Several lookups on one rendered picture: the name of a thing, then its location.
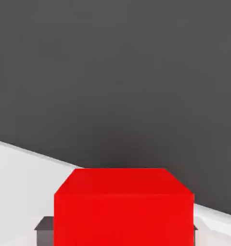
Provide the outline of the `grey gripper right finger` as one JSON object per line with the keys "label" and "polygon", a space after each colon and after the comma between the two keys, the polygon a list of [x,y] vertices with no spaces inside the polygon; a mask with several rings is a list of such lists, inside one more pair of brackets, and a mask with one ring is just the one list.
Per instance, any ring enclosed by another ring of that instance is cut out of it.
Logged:
{"label": "grey gripper right finger", "polygon": [[210,229],[204,221],[195,216],[195,246],[231,246],[231,236]]}

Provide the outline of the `small red cube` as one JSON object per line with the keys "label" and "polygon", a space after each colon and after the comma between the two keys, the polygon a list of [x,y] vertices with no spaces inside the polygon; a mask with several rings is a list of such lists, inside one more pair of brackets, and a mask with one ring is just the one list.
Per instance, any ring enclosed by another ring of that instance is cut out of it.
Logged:
{"label": "small red cube", "polygon": [[54,194],[54,246],[193,246],[194,195],[162,168],[75,169]]}

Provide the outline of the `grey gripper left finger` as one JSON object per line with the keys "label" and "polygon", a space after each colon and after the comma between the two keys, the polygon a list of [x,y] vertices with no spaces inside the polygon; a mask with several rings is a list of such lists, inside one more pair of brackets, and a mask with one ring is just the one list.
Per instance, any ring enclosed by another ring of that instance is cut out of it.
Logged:
{"label": "grey gripper left finger", "polygon": [[16,240],[15,246],[53,246],[53,216],[44,216],[31,234]]}

